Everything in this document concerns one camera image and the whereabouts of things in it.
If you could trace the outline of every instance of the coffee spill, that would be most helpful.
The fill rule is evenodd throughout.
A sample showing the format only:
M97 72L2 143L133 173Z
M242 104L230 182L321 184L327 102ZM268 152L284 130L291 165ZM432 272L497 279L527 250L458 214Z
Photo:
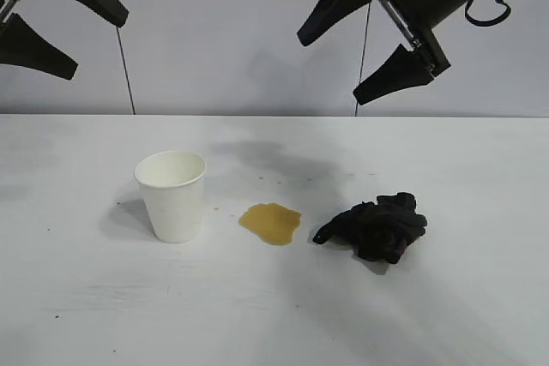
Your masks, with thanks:
M301 213L277 203L259 204L250 207L238 222L265 243L283 246L292 242L293 231L301 223Z

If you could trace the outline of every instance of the white table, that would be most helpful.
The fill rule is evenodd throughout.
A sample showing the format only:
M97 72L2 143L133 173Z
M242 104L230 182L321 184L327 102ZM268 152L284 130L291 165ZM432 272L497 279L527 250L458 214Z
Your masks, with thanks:
M179 245L132 181L171 148L208 161ZM549 120L0 116L0 364L549 364L548 160ZM399 190L429 226L385 274L308 242ZM271 201L286 247L237 223Z

